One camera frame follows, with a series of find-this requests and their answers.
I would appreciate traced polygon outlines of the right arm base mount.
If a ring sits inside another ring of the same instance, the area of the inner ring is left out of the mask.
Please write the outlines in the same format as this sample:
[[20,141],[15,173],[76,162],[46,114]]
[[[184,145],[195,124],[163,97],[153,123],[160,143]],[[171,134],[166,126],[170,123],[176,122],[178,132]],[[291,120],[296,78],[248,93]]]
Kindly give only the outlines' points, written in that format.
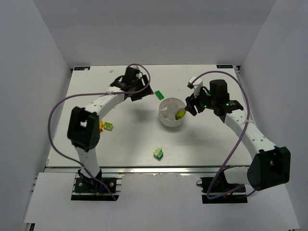
[[[207,198],[206,193],[207,189],[210,186],[210,183],[212,181],[213,177],[202,177],[196,182],[196,186],[201,188],[201,196],[202,196],[202,203],[203,204],[246,204],[248,203],[247,197],[246,197],[246,189],[245,187],[241,187],[237,191],[233,193],[229,193],[225,196],[222,196],[217,199],[210,200]],[[233,188],[238,187],[239,184],[229,184],[226,182],[225,179],[219,178],[215,181],[210,196],[216,196],[225,192],[228,192],[229,190],[232,190]]]

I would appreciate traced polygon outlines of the dark green lego plate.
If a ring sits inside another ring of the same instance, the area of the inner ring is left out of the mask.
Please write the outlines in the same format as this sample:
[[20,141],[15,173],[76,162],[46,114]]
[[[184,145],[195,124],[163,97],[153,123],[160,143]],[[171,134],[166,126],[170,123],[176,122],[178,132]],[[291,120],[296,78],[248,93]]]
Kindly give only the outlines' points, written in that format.
[[156,95],[156,97],[159,99],[159,100],[163,100],[164,99],[164,96],[163,94],[161,93],[161,91],[157,90],[154,92],[154,94]]

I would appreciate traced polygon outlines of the pale green curved lego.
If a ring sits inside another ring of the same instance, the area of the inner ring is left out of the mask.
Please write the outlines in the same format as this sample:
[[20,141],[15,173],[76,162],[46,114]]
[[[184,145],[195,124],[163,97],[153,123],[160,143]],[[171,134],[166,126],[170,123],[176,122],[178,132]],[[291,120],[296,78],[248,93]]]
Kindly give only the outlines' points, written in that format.
[[154,156],[161,156],[162,155],[162,148],[157,148],[155,151],[154,151]]

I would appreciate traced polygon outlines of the dark green lego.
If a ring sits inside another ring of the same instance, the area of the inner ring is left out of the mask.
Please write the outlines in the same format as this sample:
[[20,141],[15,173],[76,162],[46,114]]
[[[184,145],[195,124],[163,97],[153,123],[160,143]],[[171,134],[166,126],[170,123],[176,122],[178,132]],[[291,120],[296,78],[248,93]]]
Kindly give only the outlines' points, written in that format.
[[162,151],[154,152],[154,157],[160,160],[163,157],[164,153]]

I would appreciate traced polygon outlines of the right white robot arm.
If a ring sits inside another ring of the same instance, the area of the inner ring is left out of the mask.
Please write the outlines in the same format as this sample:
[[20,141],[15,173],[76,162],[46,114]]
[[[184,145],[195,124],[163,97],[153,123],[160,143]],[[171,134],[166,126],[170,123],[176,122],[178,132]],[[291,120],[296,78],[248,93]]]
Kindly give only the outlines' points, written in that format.
[[210,81],[210,88],[192,77],[188,87],[194,92],[186,98],[185,110],[193,116],[205,109],[213,110],[221,121],[241,140],[252,156],[249,167],[228,168],[220,176],[228,184],[247,184],[261,191],[285,184],[290,179],[291,153],[286,147],[278,147],[268,140],[254,123],[246,119],[246,111],[237,100],[231,100],[227,82],[223,79]]

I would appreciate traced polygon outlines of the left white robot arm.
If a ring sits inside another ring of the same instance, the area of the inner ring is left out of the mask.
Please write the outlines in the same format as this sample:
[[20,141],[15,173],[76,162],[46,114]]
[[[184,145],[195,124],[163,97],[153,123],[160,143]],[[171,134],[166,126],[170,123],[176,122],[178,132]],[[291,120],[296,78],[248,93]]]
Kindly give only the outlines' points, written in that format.
[[74,107],[71,112],[67,137],[75,147],[81,169],[79,176],[93,183],[93,178],[100,179],[102,172],[98,165],[96,146],[100,140],[99,123],[118,104],[127,98],[132,101],[152,95],[149,72],[142,74],[136,66],[126,68],[124,75],[117,77],[107,88],[106,94],[84,107]]

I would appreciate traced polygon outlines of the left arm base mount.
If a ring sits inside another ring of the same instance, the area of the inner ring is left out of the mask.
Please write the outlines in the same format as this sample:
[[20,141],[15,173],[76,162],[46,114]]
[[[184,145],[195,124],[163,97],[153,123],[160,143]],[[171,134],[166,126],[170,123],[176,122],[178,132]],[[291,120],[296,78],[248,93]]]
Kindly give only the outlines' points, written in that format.
[[105,186],[97,182],[92,185],[76,174],[71,192],[71,201],[115,202],[119,198],[121,192],[122,178],[103,177],[102,182]]

